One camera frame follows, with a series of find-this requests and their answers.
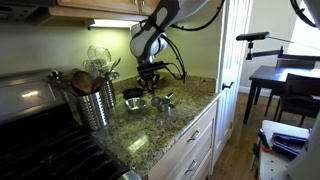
cabinet door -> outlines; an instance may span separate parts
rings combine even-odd
[[[58,5],[139,14],[138,0],[58,0]]]
[[[158,6],[160,0],[140,0],[140,14],[150,15]]]

under-cabinet light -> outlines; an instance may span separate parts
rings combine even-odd
[[[85,22],[86,27],[117,27],[130,28],[136,21],[110,20],[110,19],[89,19]]]

wooden spoon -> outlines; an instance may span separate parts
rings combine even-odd
[[[72,85],[74,88],[77,88],[87,95],[92,94],[92,84],[93,84],[93,79],[92,76],[87,73],[86,71],[77,71],[73,74],[72,80],[71,80]]]
[[[98,76],[93,80],[93,84],[92,84],[92,93],[96,93],[98,91],[100,91],[103,83],[105,81],[105,78]]]

stainless steel utensil holder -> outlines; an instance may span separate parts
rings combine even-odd
[[[77,97],[77,108],[84,127],[99,130],[107,125],[104,103],[99,92]]]
[[[113,84],[111,80],[105,81],[100,92],[107,108],[112,108],[116,105],[116,97],[114,95]]]

upper cabinet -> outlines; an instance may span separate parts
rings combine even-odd
[[[57,0],[37,15],[39,25],[83,26],[90,18],[141,21],[157,7],[160,0]]]

